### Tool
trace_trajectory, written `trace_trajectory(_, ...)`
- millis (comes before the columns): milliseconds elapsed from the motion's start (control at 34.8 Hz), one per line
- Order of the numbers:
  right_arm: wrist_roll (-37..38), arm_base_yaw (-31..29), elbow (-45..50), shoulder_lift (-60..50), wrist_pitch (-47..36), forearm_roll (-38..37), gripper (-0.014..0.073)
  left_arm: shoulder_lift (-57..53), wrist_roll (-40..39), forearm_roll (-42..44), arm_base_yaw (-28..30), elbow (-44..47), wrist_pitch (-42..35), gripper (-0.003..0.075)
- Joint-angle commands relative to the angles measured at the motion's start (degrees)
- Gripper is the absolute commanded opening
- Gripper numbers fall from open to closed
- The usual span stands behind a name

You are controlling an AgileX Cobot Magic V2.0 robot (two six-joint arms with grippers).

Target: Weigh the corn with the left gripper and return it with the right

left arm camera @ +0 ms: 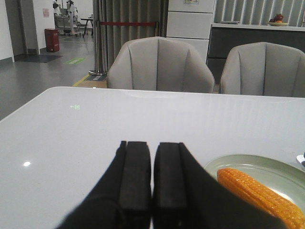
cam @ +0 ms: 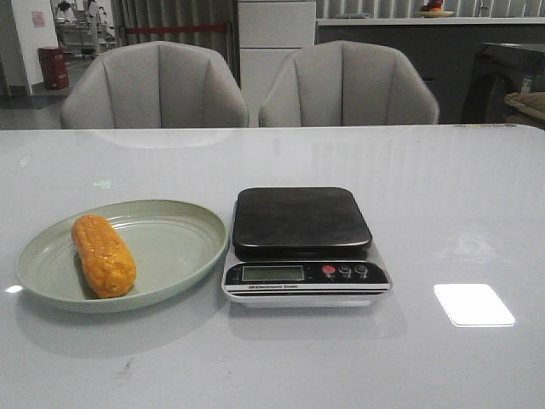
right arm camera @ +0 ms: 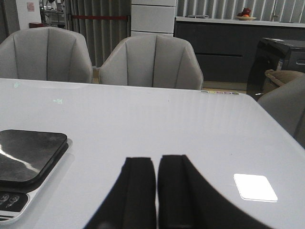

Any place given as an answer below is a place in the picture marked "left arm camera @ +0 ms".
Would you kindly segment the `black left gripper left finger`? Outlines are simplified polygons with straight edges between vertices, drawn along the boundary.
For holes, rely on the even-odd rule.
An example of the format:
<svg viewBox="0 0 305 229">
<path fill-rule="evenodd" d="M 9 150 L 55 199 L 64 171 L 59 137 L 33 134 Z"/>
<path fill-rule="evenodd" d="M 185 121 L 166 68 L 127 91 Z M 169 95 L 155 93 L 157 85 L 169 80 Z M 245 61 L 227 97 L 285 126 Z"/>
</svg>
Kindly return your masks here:
<svg viewBox="0 0 305 229">
<path fill-rule="evenodd" d="M 151 159 L 145 142 L 122 141 L 109 167 L 60 229 L 147 229 Z"/>
</svg>

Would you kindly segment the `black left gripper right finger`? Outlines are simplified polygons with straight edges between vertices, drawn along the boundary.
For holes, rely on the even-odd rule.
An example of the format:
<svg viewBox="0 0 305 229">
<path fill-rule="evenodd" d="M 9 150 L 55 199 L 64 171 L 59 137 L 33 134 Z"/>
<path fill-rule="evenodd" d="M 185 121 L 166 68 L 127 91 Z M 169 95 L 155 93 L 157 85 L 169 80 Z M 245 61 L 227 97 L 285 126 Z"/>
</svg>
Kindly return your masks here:
<svg viewBox="0 0 305 229">
<path fill-rule="evenodd" d="M 220 185 L 183 143 L 160 143 L 154 160 L 155 229 L 285 229 Z"/>
</svg>

